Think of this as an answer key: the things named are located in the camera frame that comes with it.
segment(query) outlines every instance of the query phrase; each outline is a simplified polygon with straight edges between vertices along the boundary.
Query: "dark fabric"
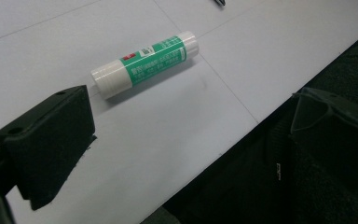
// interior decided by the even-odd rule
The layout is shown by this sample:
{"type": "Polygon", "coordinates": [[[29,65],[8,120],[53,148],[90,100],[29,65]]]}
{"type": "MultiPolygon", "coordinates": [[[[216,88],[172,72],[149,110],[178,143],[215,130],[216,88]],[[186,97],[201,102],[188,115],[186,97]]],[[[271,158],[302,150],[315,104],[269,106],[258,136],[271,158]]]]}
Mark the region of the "dark fabric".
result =
{"type": "MultiPolygon", "coordinates": [[[[358,46],[307,86],[358,104],[358,46]]],[[[320,151],[293,142],[290,126],[296,105],[296,98],[286,102],[164,206],[184,224],[358,223],[358,179],[351,185],[343,180],[345,173],[332,171],[331,164],[342,158],[321,160],[320,151]]],[[[312,109],[318,108],[307,108],[305,119],[317,116],[312,109]]],[[[339,126],[329,132],[345,130],[339,126]]],[[[314,134],[317,139],[323,132],[314,134]]],[[[356,148],[339,147],[358,160],[356,148]]]]}
{"type": "Polygon", "coordinates": [[[291,133],[295,223],[358,223],[358,105],[305,88],[291,133]]]}

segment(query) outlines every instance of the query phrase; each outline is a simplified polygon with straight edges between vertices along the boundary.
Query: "white cap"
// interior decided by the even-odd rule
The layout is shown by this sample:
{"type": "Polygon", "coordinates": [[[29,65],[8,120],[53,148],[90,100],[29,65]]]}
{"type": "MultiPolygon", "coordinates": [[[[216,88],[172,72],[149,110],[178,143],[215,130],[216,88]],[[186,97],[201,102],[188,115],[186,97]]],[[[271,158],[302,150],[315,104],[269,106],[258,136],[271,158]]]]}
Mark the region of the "white cap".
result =
{"type": "Polygon", "coordinates": [[[91,74],[104,99],[132,87],[130,75],[121,60],[92,70],[91,74]]]}
{"type": "Polygon", "coordinates": [[[186,47],[186,58],[191,59],[194,58],[197,54],[199,54],[200,48],[199,43],[197,42],[196,37],[193,33],[189,31],[182,32],[177,35],[184,43],[186,47]]]}

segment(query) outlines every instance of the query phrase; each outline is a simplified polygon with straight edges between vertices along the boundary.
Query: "pen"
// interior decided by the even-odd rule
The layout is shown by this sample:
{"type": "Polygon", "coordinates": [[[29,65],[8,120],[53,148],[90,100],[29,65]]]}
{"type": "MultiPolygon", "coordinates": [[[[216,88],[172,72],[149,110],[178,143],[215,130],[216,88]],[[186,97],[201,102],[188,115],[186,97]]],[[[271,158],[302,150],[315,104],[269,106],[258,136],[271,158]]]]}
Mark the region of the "pen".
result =
{"type": "Polygon", "coordinates": [[[217,3],[220,3],[222,6],[226,5],[226,1],[225,0],[215,0],[217,3]]]}

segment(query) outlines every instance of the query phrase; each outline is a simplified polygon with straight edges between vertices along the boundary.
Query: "white table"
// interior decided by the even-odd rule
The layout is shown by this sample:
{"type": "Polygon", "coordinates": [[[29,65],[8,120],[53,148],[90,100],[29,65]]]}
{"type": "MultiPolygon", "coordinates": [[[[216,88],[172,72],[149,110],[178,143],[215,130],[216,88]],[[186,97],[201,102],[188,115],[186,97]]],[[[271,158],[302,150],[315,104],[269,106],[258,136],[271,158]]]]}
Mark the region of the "white table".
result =
{"type": "Polygon", "coordinates": [[[18,223],[139,223],[358,39],[358,0],[0,1],[0,128],[87,84],[96,140],[18,223]],[[90,70],[182,31],[200,55],[104,101],[90,70]]]}

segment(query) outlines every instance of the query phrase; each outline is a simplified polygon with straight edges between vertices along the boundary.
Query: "barcode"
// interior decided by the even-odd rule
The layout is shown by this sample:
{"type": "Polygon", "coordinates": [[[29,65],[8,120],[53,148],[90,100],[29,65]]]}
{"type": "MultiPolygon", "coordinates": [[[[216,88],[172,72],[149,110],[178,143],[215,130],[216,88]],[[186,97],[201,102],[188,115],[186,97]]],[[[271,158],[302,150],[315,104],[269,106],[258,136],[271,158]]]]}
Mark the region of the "barcode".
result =
{"type": "Polygon", "coordinates": [[[142,52],[143,52],[144,54],[150,53],[150,51],[149,51],[148,49],[142,49],[142,52]]]}

